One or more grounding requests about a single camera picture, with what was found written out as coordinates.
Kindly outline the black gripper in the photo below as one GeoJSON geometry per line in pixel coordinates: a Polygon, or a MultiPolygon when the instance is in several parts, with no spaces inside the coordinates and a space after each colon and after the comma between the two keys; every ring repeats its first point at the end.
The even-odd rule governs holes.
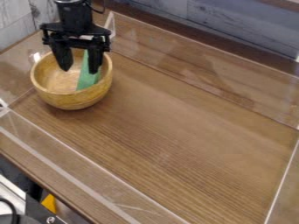
{"type": "Polygon", "coordinates": [[[54,0],[59,21],[40,25],[42,42],[51,47],[60,69],[70,71],[74,64],[71,48],[88,50],[88,72],[96,74],[103,63],[103,52],[110,51],[111,30],[94,23],[96,10],[91,0],[54,0]]]}

